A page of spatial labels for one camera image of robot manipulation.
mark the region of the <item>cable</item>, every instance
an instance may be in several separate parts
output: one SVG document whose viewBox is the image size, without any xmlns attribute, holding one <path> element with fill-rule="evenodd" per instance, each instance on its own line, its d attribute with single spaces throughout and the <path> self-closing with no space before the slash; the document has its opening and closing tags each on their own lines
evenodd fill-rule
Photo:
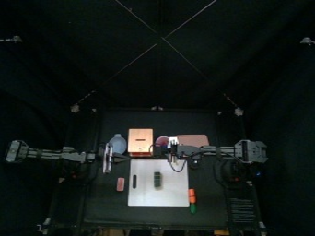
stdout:
<svg viewBox="0 0 315 236">
<path fill-rule="evenodd" d="M 183 162 L 183 164 L 182 164 L 182 169 L 181 169 L 181 170 L 177 170 L 177 169 L 174 168 L 174 166 L 173 166 L 173 162 L 170 161 L 170 166 L 171 166 L 171 168 L 173 168 L 173 171 L 177 172 L 177 173 L 182 172 L 186 163 L 187 163 L 187 160 L 185 160 L 185 162 Z"/>
</svg>

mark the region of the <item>cardboard box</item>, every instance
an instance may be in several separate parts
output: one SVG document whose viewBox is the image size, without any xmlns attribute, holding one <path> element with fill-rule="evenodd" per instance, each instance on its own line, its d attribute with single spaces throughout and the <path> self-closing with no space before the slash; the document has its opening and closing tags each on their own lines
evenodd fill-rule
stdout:
<svg viewBox="0 0 315 236">
<path fill-rule="evenodd" d="M 151 157 L 153 129 L 130 129 L 129 152 L 131 157 Z"/>
</svg>

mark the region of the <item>small block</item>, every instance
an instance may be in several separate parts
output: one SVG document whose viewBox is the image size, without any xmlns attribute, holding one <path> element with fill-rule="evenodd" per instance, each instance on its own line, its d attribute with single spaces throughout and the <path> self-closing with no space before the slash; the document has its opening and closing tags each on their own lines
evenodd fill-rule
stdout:
<svg viewBox="0 0 315 236">
<path fill-rule="evenodd" d="M 118 178 L 118 191 L 122 192 L 125 189 L 125 178 Z"/>
<path fill-rule="evenodd" d="M 154 187 L 159 188 L 162 186 L 162 173 L 155 172 L 154 173 Z"/>
</svg>

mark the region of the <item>black wall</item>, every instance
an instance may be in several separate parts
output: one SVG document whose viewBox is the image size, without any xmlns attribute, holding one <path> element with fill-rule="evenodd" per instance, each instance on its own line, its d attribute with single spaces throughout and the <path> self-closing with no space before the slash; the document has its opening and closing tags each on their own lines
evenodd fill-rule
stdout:
<svg viewBox="0 0 315 236">
<path fill-rule="evenodd" d="M 39 74 L 0 45 L 0 158 L 8 142 L 32 148 L 64 145 L 70 115 Z M 0 235 L 35 235 L 47 217 L 54 191 L 52 168 L 39 162 L 0 163 Z"/>
<path fill-rule="evenodd" d="M 273 235 L 314 234 L 314 56 L 307 47 L 246 113 L 250 138 L 269 146 L 259 197 Z"/>
</svg>

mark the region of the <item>black curtain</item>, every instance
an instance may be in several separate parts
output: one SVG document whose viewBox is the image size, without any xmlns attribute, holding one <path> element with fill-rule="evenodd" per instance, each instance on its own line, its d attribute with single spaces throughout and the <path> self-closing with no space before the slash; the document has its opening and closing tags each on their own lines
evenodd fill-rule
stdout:
<svg viewBox="0 0 315 236">
<path fill-rule="evenodd" d="M 314 49 L 303 48 L 246 113 L 250 138 L 269 146 L 259 198 L 271 235 L 314 234 L 314 59 Z"/>
</svg>

